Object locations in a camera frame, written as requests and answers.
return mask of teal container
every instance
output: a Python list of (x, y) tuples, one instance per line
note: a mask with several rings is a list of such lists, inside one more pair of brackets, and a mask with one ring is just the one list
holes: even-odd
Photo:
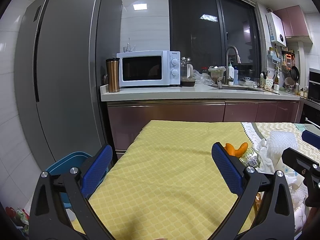
[[(87, 154), (85, 152), (74, 152), (70, 153), (66, 157), (62, 158), (61, 160), (57, 161), (56, 163), (52, 164), (49, 168), (46, 169), (47, 172), (50, 173), (50, 175), (59, 175), (66, 173), (70, 171), (73, 167), (80, 168), (82, 163), (89, 158), (92, 157), (90, 154)], [(103, 174), (99, 185), (102, 183), (104, 177), (108, 173), (109, 169), (106, 169), (106, 172)], [(71, 208), (70, 200), (68, 198), (67, 193), (61, 193), (61, 199), (63, 201), (65, 209)]]

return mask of patterned tablecloth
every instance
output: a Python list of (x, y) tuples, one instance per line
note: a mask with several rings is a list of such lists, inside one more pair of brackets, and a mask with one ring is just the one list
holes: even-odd
[[(237, 199), (212, 160), (212, 145), (251, 146), (272, 130), (294, 133), (299, 151), (319, 162), (319, 150), (292, 123), (151, 121), (89, 202), (117, 240), (207, 239)], [(253, 219), (252, 210), (242, 231)], [(82, 232), (77, 220), (73, 226)]]

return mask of copper tumbler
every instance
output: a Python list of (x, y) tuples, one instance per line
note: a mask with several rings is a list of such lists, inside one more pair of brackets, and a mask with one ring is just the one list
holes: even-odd
[(109, 93), (115, 93), (120, 91), (119, 61), (119, 58), (110, 58), (106, 60)]

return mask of microwave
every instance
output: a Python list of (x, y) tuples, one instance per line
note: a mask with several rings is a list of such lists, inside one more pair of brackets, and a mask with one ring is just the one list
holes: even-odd
[(320, 103), (320, 70), (310, 68), (308, 99)]
[(119, 85), (180, 85), (180, 52), (150, 50), (118, 53)]

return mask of wall cabinet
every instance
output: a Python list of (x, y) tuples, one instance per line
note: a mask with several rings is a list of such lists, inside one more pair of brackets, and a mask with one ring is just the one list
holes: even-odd
[(282, 20), (287, 43), (297, 41), (312, 43), (303, 11), (299, 5), (274, 11), (274, 14)]
[(108, 102), (116, 150), (126, 150), (151, 120), (183, 122), (295, 122), (296, 101), (145, 100)]

